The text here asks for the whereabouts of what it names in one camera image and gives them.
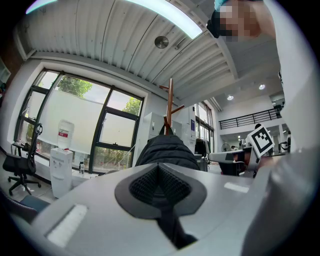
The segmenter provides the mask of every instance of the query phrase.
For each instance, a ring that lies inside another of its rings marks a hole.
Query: white sticker
[[[87,214],[88,208],[82,204],[76,204],[63,220],[47,235],[50,242],[65,248],[76,233],[81,222]]]
[[[227,182],[226,184],[224,184],[224,187],[226,189],[238,191],[241,193],[247,193],[249,191],[249,188],[247,186],[240,186],[231,182]]]

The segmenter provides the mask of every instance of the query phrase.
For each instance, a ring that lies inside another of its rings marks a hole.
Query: gray surface
[[[132,217],[115,198],[119,181],[144,166],[90,179],[41,212],[32,226],[46,234],[74,204],[88,212],[66,246],[75,255],[167,255],[176,251],[154,220]]]
[[[175,255],[241,255],[247,230],[257,214],[265,196],[269,175],[270,167],[263,167],[260,169],[255,179],[248,179],[253,181],[248,193],[243,196],[242,200],[233,206],[231,211],[225,213],[225,217],[221,220],[220,224],[192,246],[188,246],[178,251]],[[214,202],[211,203],[214,204],[215,208],[221,207]],[[213,218],[215,218],[215,216],[210,212],[207,212],[205,219],[198,218],[197,221],[208,225]]]
[[[180,218],[185,231],[196,236],[200,241],[226,222],[235,213],[235,209],[243,205],[251,191],[250,188],[249,193],[246,194],[230,190],[224,188],[225,183],[231,182],[249,187],[254,181],[250,178],[216,175],[176,167],[177,171],[201,181],[207,189],[208,196],[196,214]],[[132,217],[118,205],[115,199],[114,190],[118,182],[139,172],[142,168],[144,166],[88,180],[46,208],[38,215],[32,226],[41,234],[46,234],[74,204],[84,204],[88,206],[89,211],[66,246],[69,252],[76,255],[105,255],[108,252],[108,255],[117,256],[160,256],[177,252],[159,229],[156,221]],[[263,191],[264,186],[258,186],[256,190]],[[257,201],[260,201],[263,193],[255,191],[254,194],[258,195]],[[248,215],[247,222],[253,218],[254,213],[243,213]],[[240,230],[242,236],[246,230],[247,226]]]
[[[207,197],[198,211],[193,215],[180,217],[184,230],[198,239],[203,238],[220,225],[246,196],[245,193],[225,188],[224,185],[229,182],[250,187],[254,181],[251,178],[214,175],[203,171],[195,171],[169,163],[166,165],[197,179],[207,189]]]
[[[12,180],[11,182],[8,182],[8,177],[14,177],[14,174],[3,169],[2,165],[5,159],[6,155],[2,151],[0,151],[0,187],[8,196],[10,196],[9,188],[11,188],[15,181]],[[56,200],[52,193],[51,185],[44,183],[33,176],[27,175],[27,179],[30,181],[37,181],[41,184],[41,187],[38,187],[37,184],[27,184],[27,187],[30,188],[32,196],[42,199],[48,203],[52,203]],[[23,198],[25,198],[26,195],[29,195],[28,192],[25,191],[24,187],[22,186],[18,186],[17,188],[15,188],[12,191],[12,194],[13,195],[10,197],[16,201],[21,201]]]

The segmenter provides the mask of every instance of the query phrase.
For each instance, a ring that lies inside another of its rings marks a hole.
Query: corrugated metal ceiling
[[[164,17],[124,0],[59,0],[27,15],[22,34],[39,52],[105,62],[157,86],[173,77],[174,95],[183,99],[200,83],[232,74],[222,49],[192,10],[178,0],[171,3],[204,33],[191,40]],[[168,38],[167,48],[155,46],[158,36]]]

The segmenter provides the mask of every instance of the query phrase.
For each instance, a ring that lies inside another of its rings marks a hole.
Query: tree
[[[141,100],[131,97],[122,111],[138,116],[140,103]]]
[[[59,91],[83,98],[91,90],[92,83],[65,75],[58,85]]]

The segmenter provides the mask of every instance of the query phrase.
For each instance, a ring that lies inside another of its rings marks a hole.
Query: railing
[[[219,121],[220,129],[222,130],[222,129],[240,127],[240,126],[247,126],[247,125],[252,125],[252,124],[257,124],[265,121],[278,119],[278,118],[281,118],[280,111],[282,109],[283,107],[277,107],[277,108],[272,108],[265,111],[253,113],[253,114],[247,114],[247,115],[239,116],[236,118],[222,120],[222,121]]]

